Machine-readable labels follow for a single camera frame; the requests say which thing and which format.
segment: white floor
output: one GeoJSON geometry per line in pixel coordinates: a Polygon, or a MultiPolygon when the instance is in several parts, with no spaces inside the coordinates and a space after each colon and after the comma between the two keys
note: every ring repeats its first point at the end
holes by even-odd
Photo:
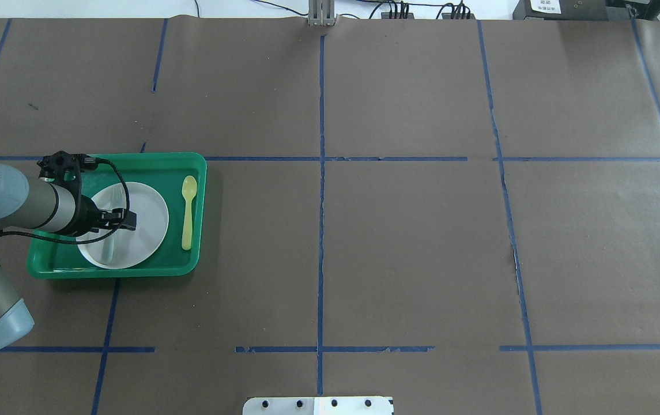
{"type": "MultiPolygon", "coordinates": [[[[285,17],[295,14],[279,8],[256,3],[253,0],[197,0],[201,17],[285,17]]],[[[294,10],[306,13],[307,0],[272,0],[294,10]]],[[[430,2],[440,5],[440,0],[430,2]]],[[[480,19],[511,19],[512,10],[517,0],[470,0],[466,3],[480,19]]],[[[373,3],[361,3],[356,0],[336,0],[335,10],[340,13],[353,13],[361,18],[368,18],[374,9],[373,3]]],[[[412,6],[409,11],[415,18],[435,18],[439,7],[412,6]]],[[[88,0],[71,2],[69,0],[0,0],[0,17],[21,18],[165,18],[176,15],[196,16],[194,0],[88,0]]]]}

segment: metal bracket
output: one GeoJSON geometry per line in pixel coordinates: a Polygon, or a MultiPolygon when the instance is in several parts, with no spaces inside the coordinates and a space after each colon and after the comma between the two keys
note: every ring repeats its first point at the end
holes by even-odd
{"type": "Polygon", "coordinates": [[[251,398],[243,415],[393,415],[390,397],[251,398]]]}
{"type": "Polygon", "coordinates": [[[335,26],[335,0],[309,0],[309,26],[335,26]]]}

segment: green tray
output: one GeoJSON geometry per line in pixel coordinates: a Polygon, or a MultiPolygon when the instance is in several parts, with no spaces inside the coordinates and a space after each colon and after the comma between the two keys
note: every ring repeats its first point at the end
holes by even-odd
{"type": "MultiPolygon", "coordinates": [[[[168,206],[166,237],[150,258],[124,270],[104,270],[87,262],[74,245],[54,244],[33,239],[27,255],[27,271],[35,278],[113,278],[182,276],[189,273],[199,261],[201,223],[204,213],[206,188],[206,160],[198,153],[135,153],[93,154],[114,163],[128,182],[141,182],[156,189],[168,206]],[[194,233],[192,249],[182,249],[184,224],[184,198],[182,183],[191,175],[198,184],[194,198],[194,233]]],[[[108,165],[82,174],[82,193],[92,197],[119,180],[108,165]]],[[[52,238],[64,239],[50,233],[35,232],[52,238]]]]}

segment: spoon handle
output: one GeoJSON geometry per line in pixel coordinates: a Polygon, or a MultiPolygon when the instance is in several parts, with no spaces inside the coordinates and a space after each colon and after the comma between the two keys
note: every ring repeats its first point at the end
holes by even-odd
{"type": "Polygon", "coordinates": [[[191,215],[191,200],[184,200],[186,202],[186,210],[184,211],[184,232],[182,233],[182,249],[191,249],[192,240],[192,215],[191,215]]]}

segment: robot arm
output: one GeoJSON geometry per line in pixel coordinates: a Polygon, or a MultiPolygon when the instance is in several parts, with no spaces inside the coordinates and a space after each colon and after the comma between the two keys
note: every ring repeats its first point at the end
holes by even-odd
{"type": "MultiPolygon", "coordinates": [[[[58,152],[44,157],[38,165],[40,178],[44,180],[28,179],[16,168],[0,164],[0,236],[24,235],[59,243],[84,244],[105,239],[119,228],[135,229],[137,215],[129,211],[127,186],[108,160],[58,152]],[[81,174],[95,170],[101,163],[111,165],[125,187],[125,209],[100,210],[91,199],[81,194],[81,174]],[[64,236],[82,236],[99,229],[110,229],[110,232],[97,239],[74,242],[3,231],[10,226],[64,236]]],[[[29,333],[34,324],[24,301],[0,266],[0,349],[29,333]]]]}

